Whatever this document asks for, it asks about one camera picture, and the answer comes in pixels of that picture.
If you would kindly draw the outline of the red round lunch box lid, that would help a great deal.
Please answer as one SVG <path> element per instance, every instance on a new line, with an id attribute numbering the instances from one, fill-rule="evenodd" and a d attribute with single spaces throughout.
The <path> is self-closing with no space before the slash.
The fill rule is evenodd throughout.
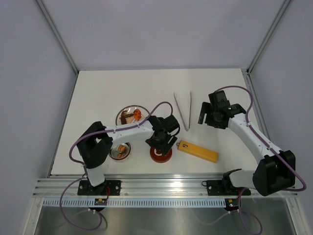
<path id="1" fill-rule="evenodd" d="M 150 157 L 151 159 L 156 163 L 166 163 L 168 162 L 172 157 L 173 151 L 170 149 L 170 151 L 163 155 L 161 152 L 157 151 L 154 147 L 150 148 Z"/>

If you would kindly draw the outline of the metal tongs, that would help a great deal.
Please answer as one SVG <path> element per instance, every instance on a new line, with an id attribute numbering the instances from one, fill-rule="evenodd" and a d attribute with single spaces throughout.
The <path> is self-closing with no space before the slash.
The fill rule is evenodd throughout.
<path id="1" fill-rule="evenodd" d="M 189 113 L 188 113 L 188 122 L 186 122 L 186 121 L 184 120 L 184 117 L 183 117 L 181 108 L 180 108 L 180 106 L 179 106 L 177 94 L 174 92 L 173 95 L 174 95 L 174 101 L 175 101 L 176 107 L 177 107 L 177 109 L 178 109 L 179 116 L 180 116 L 180 118 L 181 118 L 183 127 L 184 127 L 185 131 L 188 132 L 188 131 L 190 130 L 190 127 L 191 127 L 191 113 L 192 113 L 192 101 L 193 101 L 192 91 L 189 92 Z"/>

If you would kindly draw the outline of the orange shrimp food piece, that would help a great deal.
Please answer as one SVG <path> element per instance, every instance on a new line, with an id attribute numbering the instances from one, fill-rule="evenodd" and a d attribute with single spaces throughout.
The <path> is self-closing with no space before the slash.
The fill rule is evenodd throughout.
<path id="1" fill-rule="evenodd" d="M 117 157 L 118 158 L 123 158 L 125 157 L 125 155 L 127 154 L 127 146 L 125 145 L 119 145 L 118 149 L 117 149 Z"/>

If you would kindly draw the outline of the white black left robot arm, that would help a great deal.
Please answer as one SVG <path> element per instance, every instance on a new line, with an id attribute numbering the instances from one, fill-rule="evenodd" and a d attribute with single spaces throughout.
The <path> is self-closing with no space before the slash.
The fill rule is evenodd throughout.
<path id="1" fill-rule="evenodd" d="M 100 195 L 105 191 L 105 176 L 102 164 L 113 147 L 134 140 L 145 141 L 153 153 L 162 157 L 171 153 L 177 141 L 180 125 L 173 115 L 167 118 L 150 116 L 137 123 L 106 127 L 102 122 L 93 123 L 75 146 L 83 159 L 89 190 Z"/>

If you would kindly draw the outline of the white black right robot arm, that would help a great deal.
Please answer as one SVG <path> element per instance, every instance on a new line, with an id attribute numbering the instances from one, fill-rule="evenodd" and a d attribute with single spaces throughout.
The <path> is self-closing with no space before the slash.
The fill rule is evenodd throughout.
<path id="1" fill-rule="evenodd" d="M 224 192 L 233 194 L 243 188 L 252 188 L 262 196 L 268 196 L 295 185 L 295 155 L 271 143 L 246 118 L 246 111 L 241 105 L 220 106 L 203 102 L 198 123 L 230 129 L 241 139 L 258 164 L 255 170 L 235 169 L 224 173 Z"/>

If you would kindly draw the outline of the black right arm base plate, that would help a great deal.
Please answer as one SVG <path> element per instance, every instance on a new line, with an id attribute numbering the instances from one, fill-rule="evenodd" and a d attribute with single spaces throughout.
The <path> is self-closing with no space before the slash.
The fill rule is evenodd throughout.
<path id="1" fill-rule="evenodd" d="M 244 189 L 236 188 L 224 180 L 205 180 L 201 185 L 206 188 L 208 196 L 239 196 Z"/>

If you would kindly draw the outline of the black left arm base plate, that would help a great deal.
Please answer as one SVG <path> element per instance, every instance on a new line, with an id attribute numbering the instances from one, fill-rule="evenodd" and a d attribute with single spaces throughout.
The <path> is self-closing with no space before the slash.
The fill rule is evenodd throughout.
<path id="1" fill-rule="evenodd" d="M 92 186 L 89 180 L 81 180 L 77 194 L 80 196 L 119 196 L 120 190 L 120 180 L 106 180 L 97 186 Z"/>

